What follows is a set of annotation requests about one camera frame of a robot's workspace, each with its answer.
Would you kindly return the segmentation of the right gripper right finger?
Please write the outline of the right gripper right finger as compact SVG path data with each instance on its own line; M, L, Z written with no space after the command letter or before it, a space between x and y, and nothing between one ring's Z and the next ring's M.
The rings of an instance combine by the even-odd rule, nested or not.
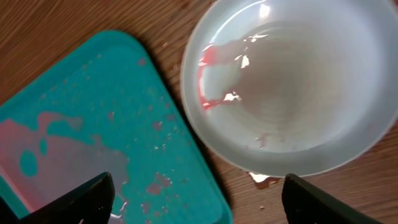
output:
M287 174L282 204L289 224L380 224L295 174Z

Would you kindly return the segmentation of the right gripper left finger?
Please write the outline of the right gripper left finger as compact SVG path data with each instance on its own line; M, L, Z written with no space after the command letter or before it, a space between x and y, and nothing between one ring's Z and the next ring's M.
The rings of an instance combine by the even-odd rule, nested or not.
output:
M6 224L107 224L115 189L112 176L103 172L46 206L18 218L1 199L1 223Z

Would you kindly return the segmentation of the light blue plate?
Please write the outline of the light blue plate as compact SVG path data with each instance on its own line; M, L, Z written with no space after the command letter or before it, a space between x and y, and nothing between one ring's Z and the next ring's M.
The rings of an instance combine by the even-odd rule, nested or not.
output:
M192 128L232 165L335 169L397 121L397 5L217 1L190 36L180 85Z

